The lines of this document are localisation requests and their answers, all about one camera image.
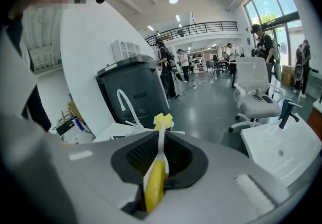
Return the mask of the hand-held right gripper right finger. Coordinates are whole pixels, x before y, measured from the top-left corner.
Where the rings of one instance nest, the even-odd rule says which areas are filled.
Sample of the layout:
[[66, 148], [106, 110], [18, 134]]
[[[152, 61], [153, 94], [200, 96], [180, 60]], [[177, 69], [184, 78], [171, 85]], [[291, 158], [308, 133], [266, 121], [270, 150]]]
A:
[[242, 153], [179, 134], [208, 158], [202, 178], [186, 189], [167, 191], [148, 223], [280, 223], [306, 187], [291, 193]]

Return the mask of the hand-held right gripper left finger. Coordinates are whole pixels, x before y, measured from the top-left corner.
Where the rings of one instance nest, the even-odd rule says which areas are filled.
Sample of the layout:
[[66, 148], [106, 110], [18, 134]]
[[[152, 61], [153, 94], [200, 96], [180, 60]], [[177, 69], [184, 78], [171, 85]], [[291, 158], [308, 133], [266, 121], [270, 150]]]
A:
[[160, 223], [110, 155], [110, 143], [63, 145], [37, 124], [2, 114], [1, 223]]

